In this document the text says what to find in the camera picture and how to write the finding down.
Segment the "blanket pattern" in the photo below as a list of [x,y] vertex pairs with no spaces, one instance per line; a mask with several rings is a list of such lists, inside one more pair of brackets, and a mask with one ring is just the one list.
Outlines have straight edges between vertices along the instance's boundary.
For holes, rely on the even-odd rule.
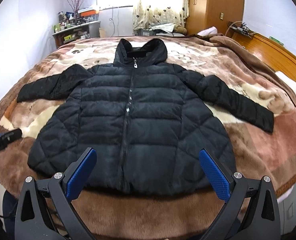
[[[128,37],[140,47],[150,37]],[[274,132],[237,119],[206,103],[224,124],[232,142],[237,170],[245,177],[271,178],[277,197],[296,182],[296,96],[274,72],[238,43],[224,36],[161,38],[167,62],[204,75],[216,75],[231,89],[274,113]],[[36,64],[0,101],[0,132],[21,128],[22,139],[0,152],[0,183],[18,197],[27,176],[42,178],[27,165],[30,147],[40,129],[64,100],[17,103],[24,84],[58,74],[73,64],[84,68],[111,63],[120,38],[77,41],[62,46]],[[173,197],[123,195],[110,190],[83,190],[74,200],[78,214],[98,238],[186,238],[206,230],[223,205],[209,187]]]

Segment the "black puffer jacket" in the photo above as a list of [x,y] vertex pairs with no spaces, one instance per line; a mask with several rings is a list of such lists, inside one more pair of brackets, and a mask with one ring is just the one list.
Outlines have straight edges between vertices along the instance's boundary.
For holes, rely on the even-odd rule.
[[235,171],[227,132],[203,101],[268,132],[273,113],[218,77],[165,63],[166,58],[160,39],[142,48],[122,39],[113,64],[88,70],[73,65],[24,85],[18,102],[68,97],[40,131],[29,166],[52,176],[93,147],[98,161],[87,186],[157,195],[208,185],[198,163],[203,148]]

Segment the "jacket zipper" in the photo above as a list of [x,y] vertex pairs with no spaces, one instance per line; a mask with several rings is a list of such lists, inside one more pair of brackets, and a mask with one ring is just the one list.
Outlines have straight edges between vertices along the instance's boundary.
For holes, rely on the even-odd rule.
[[126,105],[126,113],[125,113],[125,121],[124,121],[124,129],[123,129],[123,135],[122,135],[122,150],[121,152],[121,162],[120,162],[120,182],[119,182],[119,190],[121,191],[123,189],[123,182],[124,182],[124,162],[126,157],[126,149],[127,149],[127,134],[128,134],[128,124],[129,124],[129,113],[131,108],[131,102],[132,102],[132,90],[134,88],[134,79],[136,75],[136,69],[138,68],[137,60],[134,58],[134,69],[131,73],[131,81],[130,81],[130,89],[128,93],[128,102]]

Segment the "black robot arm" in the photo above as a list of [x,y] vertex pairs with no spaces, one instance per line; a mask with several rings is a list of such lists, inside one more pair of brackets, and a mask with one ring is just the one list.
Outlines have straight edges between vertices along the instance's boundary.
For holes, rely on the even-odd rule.
[[[27,177],[18,202],[16,240],[64,240],[54,225],[45,198],[51,198],[58,216],[71,240],[95,239],[71,205],[78,198],[97,160],[96,151],[88,148],[64,173],[51,179],[35,181]],[[261,180],[246,179],[241,173],[231,174],[206,150],[199,153],[199,162],[218,198],[224,206],[201,240],[224,240],[231,235],[245,198],[250,204],[237,232],[230,240],[279,240],[280,217],[273,185],[268,176]]]

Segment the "bed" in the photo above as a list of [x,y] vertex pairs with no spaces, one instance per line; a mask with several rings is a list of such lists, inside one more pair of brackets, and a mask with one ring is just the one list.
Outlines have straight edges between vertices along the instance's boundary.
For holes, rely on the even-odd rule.
[[[0,152],[0,183],[11,194],[19,196],[27,176],[43,178],[27,166],[29,149],[40,129],[64,102],[39,99],[17,103],[21,87],[39,78],[61,73],[76,63],[84,68],[110,63],[119,39],[89,39],[62,46],[28,71],[0,101],[0,132],[16,127],[23,131],[21,140]],[[126,39],[139,47],[151,38]],[[289,86],[230,38],[218,35],[161,39],[168,49],[168,62],[204,75],[215,74],[230,88],[274,113],[274,132],[267,134],[207,103],[229,134],[237,170],[253,179],[268,175],[277,197],[288,194],[291,188],[293,192],[296,187],[296,95]],[[83,190],[73,205],[98,239],[185,239],[205,231],[223,202],[209,187],[173,197]],[[247,205],[248,202],[243,204],[242,212]],[[60,226],[60,221],[56,217],[54,219]]]
[[[280,44],[258,33],[252,39],[234,33],[232,37],[247,51],[266,63],[296,94],[296,56]],[[281,234],[292,231],[296,225],[296,183],[280,198]]]

